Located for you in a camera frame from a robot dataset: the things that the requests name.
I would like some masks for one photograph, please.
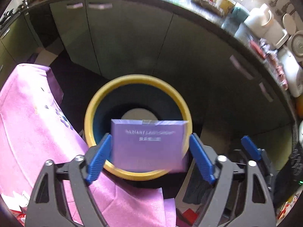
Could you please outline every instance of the kitchen counter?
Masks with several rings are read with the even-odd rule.
[[[42,6],[48,3],[54,3],[63,0],[44,0],[41,2],[35,1],[29,4],[29,7],[22,11],[27,13],[31,9],[37,6]],[[197,25],[204,27],[206,30],[214,33],[217,37],[226,41],[231,47],[240,52],[243,57],[245,57],[268,81],[272,86],[285,109],[287,110],[291,120],[293,122],[293,145],[298,142],[298,125],[294,105],[290,98],[289,92],[285,91],[281,84],[279,83],[277,77],[275,76],[271,65],[267,60],[263,60],[255,51],[253,51],[249,46],[251,32],[246,28],[246,36],[242,37],[241,40],[237,39],[234,34],[237,31],[239,24],[234,23],[230,17],[223,19],[218,15],[199,7],[198,5],[192,3],[190,0],[130,0],[139,3],[145,3],[152,6],[162,8],[167,11],[171,11],[183,18],[186,18]],[[15,14],[11,21],[0,31],[0,36],[6,31],[6,29],[11,25],[11,23],[20,15],[21,13]]]

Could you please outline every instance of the purple towel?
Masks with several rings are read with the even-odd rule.
[[[4,84],[0,91],[1,194],[13,196],[13,190],[31,194],[46,160],[68,162],[88,150],[58,105],[62,97],[49,67],[20,64]],[[68,181],[65,189],[73,219],[81,222]],[[90,190],[111,227],[175,226],[174,202],[164,201],[161,189],[120,185],[101,173]]]

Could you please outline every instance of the dark gray cabinet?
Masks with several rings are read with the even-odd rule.
[[[100,74],[91,42],[85,0],[51,3],[58,32],[72,62]]]
[[[5,51],[5,47],[4,47],[3,43],[0,41],[0,57],[2,56],[4,51]]]
[[[172,13],[124,0],[85,1],[102,76],[151,75]]]
[[[0,90],[2,89],[4,83],[6,82],[7,78],[12,73],[16,65],[16,62],[7,52],[7,50],[4,50],[0,57]]]
[[[18,64],[26,63],[38,47],[23,14],[5,30],[0,40]]]
[[[224,123],[233,137],[290,123],[270,85],[235,49],[213,33],[173,16],[154,76],[185,99],[194,123]]]

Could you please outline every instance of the dark floor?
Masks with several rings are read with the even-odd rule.
[[[50,67],[64,93],[60,107],[75,130],[80,132],[90,100],[108,80],[73,63],[66,50]]]
[[[73,63],[65,50],[50,67],[64,93],[60,107],[75,130],[80,132],[84,126],[84,116],[90,100],[108,80]],[[191,161],[192,156],[189,154],[189,165]],[[185,176],[186,173],[174,173],[149,181],[126,181],[140,188],[162,187],[164,198],[169,199],[177,195]]]

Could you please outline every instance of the yellow bowl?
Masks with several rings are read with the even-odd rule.
[[[96,112],[96,109],[100,102],[104,99],[104,97],[109,94],[114,89],[128,85],[128,84],[146,84],[154,86],[166,94],[168,94],[173,101],[177,104],[183,120],[187,120],[187,129],[186,129],[186,142],[183,147],[183,154],[185,155],[188,150],[188,143],[189,143],[189,136],[192,133],[192,121],[191,121],[191,115],[188,109],[188,106],[182,96],[168,83],[147,75],[127,75],[122,76],[119,78],[116,78],[107,84],[105,84],[103,87],[101,87],[96,94],[91,99],[87,110],[85,114],[84,119],[84,135],[87,142],[87,145],[89,147],[96,146],[96,141],[94,139],[93,134],[93,120],[94,115]],[[128,172],[121,170],[117,167],[115,167],[112,163],[110,163],[108,160],[104,164],[104,168],[109,171],[110,173],[124,179],[128,180],[134,180],[134,181],[145,181],[145,180],[151,180],[158,177],[161,177],[168,173],[166,170],[157,170],[157,171],[151,171],[147,173],[134,173],[134,172]]]

